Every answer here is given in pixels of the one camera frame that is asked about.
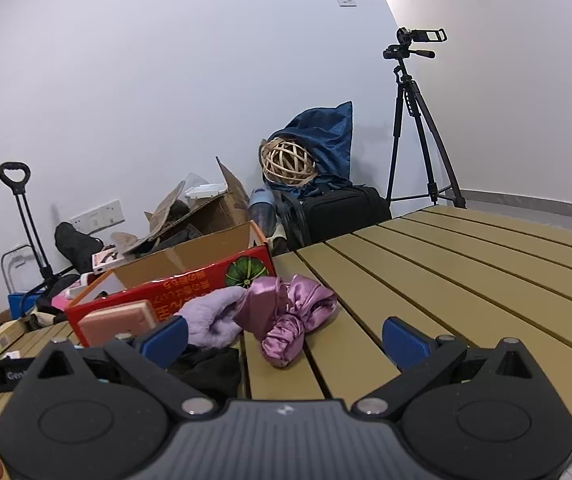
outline white logo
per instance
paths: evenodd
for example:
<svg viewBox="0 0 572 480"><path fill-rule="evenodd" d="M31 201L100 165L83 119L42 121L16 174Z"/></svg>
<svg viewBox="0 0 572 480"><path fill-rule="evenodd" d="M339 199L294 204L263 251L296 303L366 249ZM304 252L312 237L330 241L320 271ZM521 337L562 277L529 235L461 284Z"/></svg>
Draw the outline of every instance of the white logo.
<svg viewBox="0 0 572 480"><path fill-rule="evenodd" d="M18 381L24 376L25 372L8 372L6 377L9 381Z"/></svg>
<svg viewBox="0 0 572 480"><path fill-rule="evenodd" d="M281 408L277 409L277 413L283 416L290 415L295 409L290 404L284 404Z"/></svg>

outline yellow box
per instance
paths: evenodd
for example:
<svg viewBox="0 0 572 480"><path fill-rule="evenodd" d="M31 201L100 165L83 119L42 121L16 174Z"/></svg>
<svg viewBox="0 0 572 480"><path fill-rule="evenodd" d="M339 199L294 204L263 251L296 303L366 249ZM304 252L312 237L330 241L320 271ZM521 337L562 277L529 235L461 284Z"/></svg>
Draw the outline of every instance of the yellow box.
<svg viewBox="0 0 572 480"><path fill-rule="evenodd" d="M19 339L25 331L24 324L18 319L2 324L0 326L0 353Z"/></svg>

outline silver screw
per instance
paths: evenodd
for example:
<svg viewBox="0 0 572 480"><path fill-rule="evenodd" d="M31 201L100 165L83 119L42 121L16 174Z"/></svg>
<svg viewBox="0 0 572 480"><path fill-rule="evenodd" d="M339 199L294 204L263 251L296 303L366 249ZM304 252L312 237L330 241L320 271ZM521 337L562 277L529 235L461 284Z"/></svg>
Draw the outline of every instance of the silver screw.
<svg viewBox="0 0 572 480"><path fill-rule="evenodd" d="M181 409L191 415L203 415L214 408L215 404L206 397L191 397L181 403Z"/></svg>
<svg viewBox="0 0 572 480"><path fill-rule="evenodd" d="M388 409L388 403L379 397L366 397L357 402L357 409L366 415L379 415Z"/></svg>

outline blue satin cloth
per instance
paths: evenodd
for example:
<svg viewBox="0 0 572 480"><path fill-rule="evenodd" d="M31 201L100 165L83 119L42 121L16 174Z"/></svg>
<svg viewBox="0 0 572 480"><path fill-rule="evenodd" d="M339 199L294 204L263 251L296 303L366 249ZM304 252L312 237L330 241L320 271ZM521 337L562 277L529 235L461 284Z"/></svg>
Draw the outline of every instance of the blue satin cloth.
<svg viewBox="0 0 572 480"><path fill-rule="evenodd" d="M319 185L330 189L352 186L351 143L352 102L336 108L311 108L301 112L287 126L273 133L274 137L290 138L303 146L315 160L317 176L302 187L285 186L269 182L272 189L293 193L297 198L322 194Z"/></svg>

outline green pumpkin picture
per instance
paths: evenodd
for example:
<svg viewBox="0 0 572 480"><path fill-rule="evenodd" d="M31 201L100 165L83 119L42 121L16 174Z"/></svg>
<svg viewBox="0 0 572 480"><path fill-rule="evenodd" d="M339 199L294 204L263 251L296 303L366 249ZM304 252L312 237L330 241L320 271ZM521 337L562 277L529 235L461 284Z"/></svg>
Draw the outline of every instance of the green pumpkin picture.
<svg viewBox="0 0 572 480"><path fill-rule="evenodd" d="M267 275L268 269L259 258L239 256L228 266L224 283L226 286L238 285L248 288L255 278Z"/></svg>

